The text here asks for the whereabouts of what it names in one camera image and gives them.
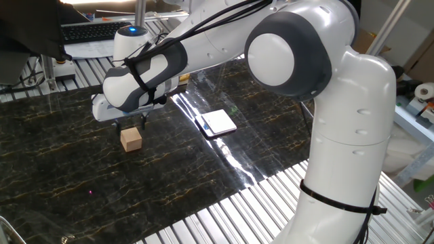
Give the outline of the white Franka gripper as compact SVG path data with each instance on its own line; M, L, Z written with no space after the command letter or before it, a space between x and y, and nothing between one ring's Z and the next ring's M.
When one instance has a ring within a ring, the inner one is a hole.
M94 94L92 95L92 114L97 121L110 121L115 119L120 119L123 117L131 117L134 115L140 116L140 127L141 130L146 129L146 122L148 113L152 110L157 110L163 108L166 103L166 95L156 99L149 105L141 106L132 112L123 112L111 104L108 103L104 94ZM121 135L121 124L118 121L113 122L113 126L115 127L116 134L118 136Z

